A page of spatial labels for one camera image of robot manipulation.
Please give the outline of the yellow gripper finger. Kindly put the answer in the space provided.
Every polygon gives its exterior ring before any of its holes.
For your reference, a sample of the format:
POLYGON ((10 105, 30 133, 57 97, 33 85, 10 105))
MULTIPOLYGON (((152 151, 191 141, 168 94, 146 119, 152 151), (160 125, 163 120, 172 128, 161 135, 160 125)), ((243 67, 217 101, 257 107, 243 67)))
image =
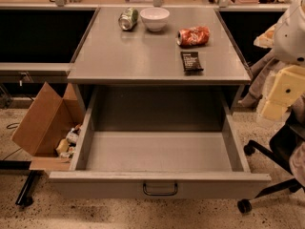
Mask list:
POLYGON ((268 94, 268 101, 276 106, 289 107, 305 92, 305 68, 291 65, 280 70, 268 94))
POLYGON ((287 112, 287 110, 287 107, 267 100, 264 102, 260 114, 266 119, 276 121, 280 119, 287 112))

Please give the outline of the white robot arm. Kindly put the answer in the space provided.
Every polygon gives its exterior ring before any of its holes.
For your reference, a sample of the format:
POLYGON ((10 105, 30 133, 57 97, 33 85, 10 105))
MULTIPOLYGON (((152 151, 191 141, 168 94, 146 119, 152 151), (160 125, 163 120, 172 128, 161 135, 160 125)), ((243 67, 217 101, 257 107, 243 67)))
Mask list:
POLYGON ((305 0, 294 0, 274 28, 274 57, 284 63, 266 78, 258 116, 277 121, 305 92, 305 0))

